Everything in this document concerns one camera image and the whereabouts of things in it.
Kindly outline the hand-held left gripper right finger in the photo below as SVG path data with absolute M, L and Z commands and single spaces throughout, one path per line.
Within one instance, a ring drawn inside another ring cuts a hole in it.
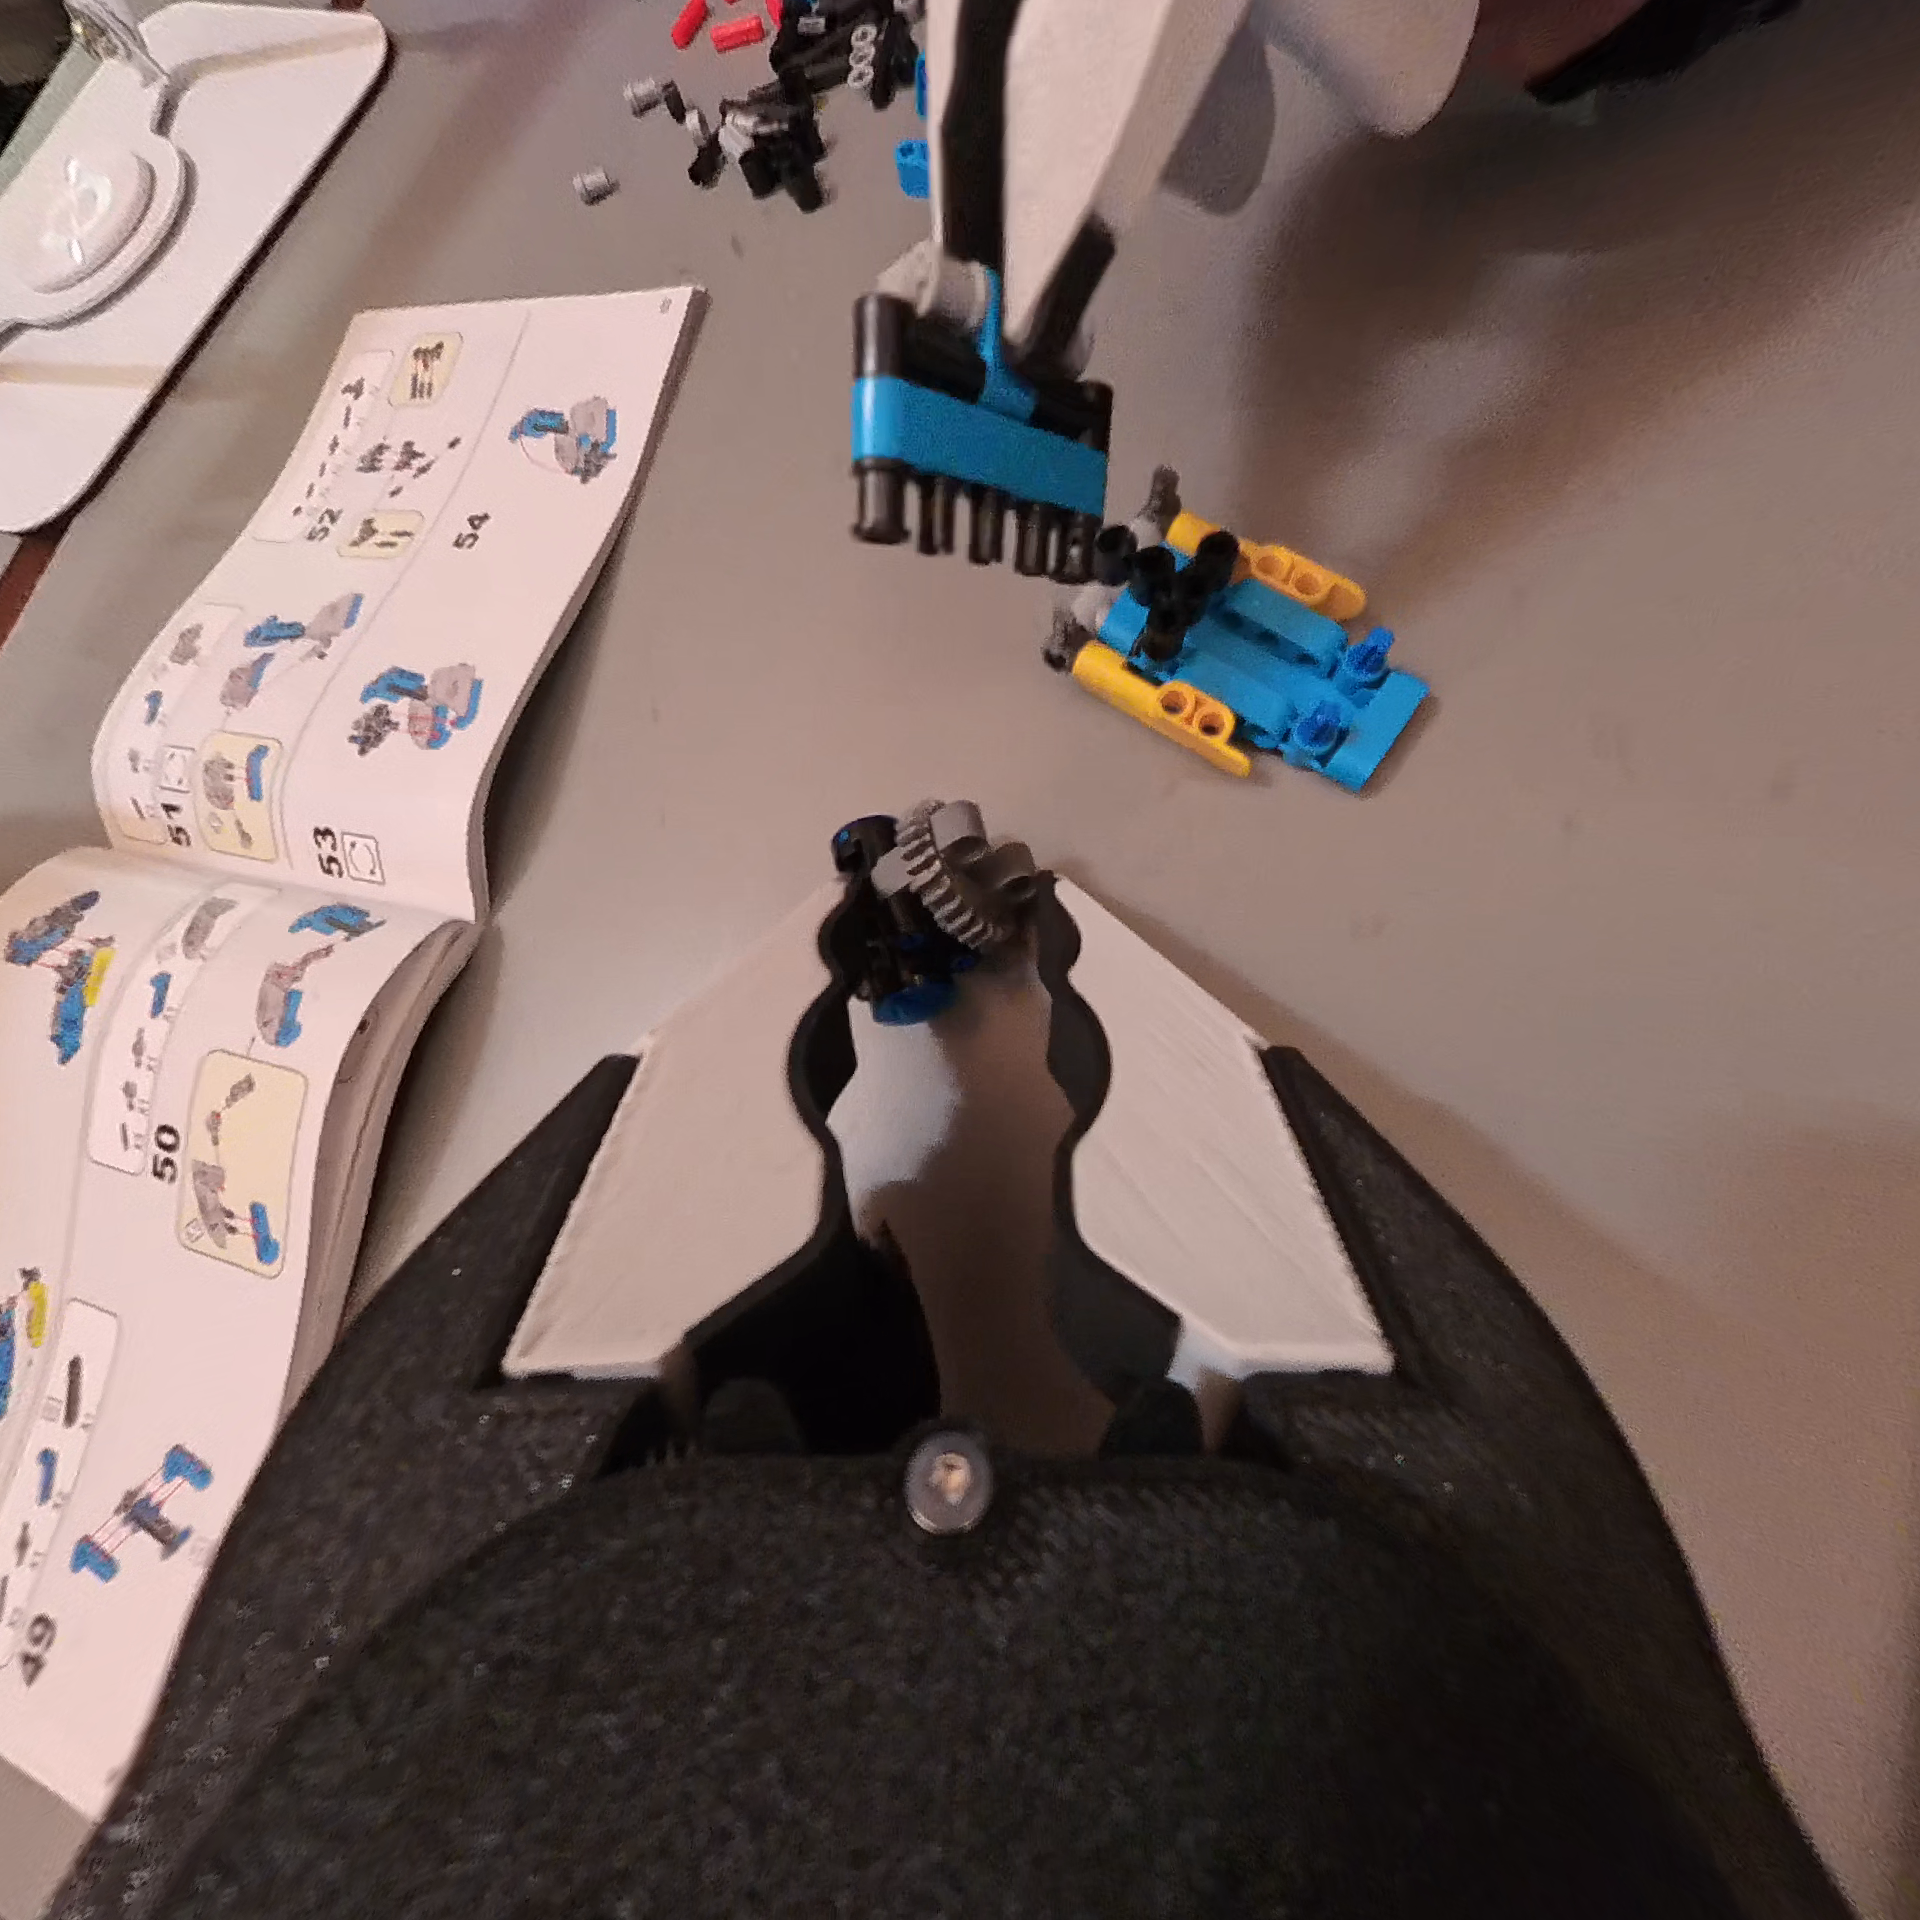
M 1266 1039 L 1089 890 L 1056 878 L 1106 1082 L 1066 1157 L 1089 1251 L 1174 1319 L 1174 1376 L 1392 1371 Z

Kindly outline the grey desk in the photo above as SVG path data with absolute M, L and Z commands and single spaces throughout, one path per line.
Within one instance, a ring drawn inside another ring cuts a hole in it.
M 375 305 L 699 281 L 599 592 L 491 784 L 491 931 L 359 1289 L 593 1057 L 978 796 L 1299 1045 L 1555 1317 L 1846 1896 L 1918 1915 L 1918 5 L 1806 4 L 1598 109 L 1367 139 L 1276 67 L 1234 218 L 1156 198 L 1095 320 L 1113 500 L 1369 590 L 1432 684 L 1361 796 L 1232 781 L 1042 663 L 1049 590 L 850 542 L 850 304 L 913 109 L 830 204 L 685 179 L 662 4 L 386 4 L 394 67 L 3 643 L 3 880 L 99 841 L 127 672 Z

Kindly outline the grey gear dark-blue ball assembly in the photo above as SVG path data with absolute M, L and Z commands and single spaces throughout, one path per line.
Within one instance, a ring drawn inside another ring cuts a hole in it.
M 965 976 L 1022 936 L 1039 869 L 1027 844 L 997 841 L 975 799 L 937 799 L 844 823 L 830 844 L 844 885 L 825 952 L 877 1026 L 944 1018 Z

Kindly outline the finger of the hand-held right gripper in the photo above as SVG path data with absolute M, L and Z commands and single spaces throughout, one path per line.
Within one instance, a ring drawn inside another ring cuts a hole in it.
M 1069 372 L 1119 238 L 1156 190 L 1245 4 L 1016 4 L 999 61 L 1002 338 Z
M 926 8 L 928 241 L 877 291 L 926 319 L 984 320 L 1005 249 L 1005 4 Z

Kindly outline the blue and yellow toy chassis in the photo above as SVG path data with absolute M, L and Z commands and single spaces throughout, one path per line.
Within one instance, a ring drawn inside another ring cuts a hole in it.
M 1134 516 L 1066 550 L 1042 655 L 1218 772 L 1272 758 L 1363 791 L 1432 705 L 1367 607 L 1355 578 L 1186 511 L 1159 468 Z

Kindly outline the white stand base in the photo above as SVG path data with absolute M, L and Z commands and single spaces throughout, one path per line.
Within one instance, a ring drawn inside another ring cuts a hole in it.
M 3 535 L 107 471 L 390 61 L 340 4 L 64 4 L 81 55 L 3 164 Z

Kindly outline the blue beam block black pins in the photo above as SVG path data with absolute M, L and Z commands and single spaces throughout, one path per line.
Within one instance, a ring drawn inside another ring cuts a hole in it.
M 1079 586 L 1106 519 L 1113 390 L 1014 367 L 1002 283 L 984 320 L 926 319 L 877 287 L 852 304 L 852 537 L 965 550 Z

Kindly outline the instruction booklet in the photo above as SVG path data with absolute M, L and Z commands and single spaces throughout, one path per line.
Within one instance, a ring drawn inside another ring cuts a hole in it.
M 638 496 L 694 283 L 365 312 L 3 890 L 3 1761 L 85 1822 L 331 1350 L 487 799 Z

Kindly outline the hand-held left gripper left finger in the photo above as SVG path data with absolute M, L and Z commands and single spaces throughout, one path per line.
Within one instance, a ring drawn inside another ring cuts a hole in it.
M 507 1380 L 658 1380 L 846 1190 L 833 1102 L 852 1079 L 850 988 L 819 885 L 644 1037 L 638 1069 L 507 1343 Z

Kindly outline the pile of small building pieces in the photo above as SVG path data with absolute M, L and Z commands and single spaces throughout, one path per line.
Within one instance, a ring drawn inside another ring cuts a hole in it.
M 638 122 L 673 132 L 695 189 L 740 179 L 751 202 L 830 204 L 830 135 L 823 109 L 835 91 L 887 111 L 910 99 L 928 109 L 926 4 L 669 4 L 672 53 L 744 57 L 763 53 L 763 73 L 701 104 L 679 70 L 623 79 L 623 109 Z

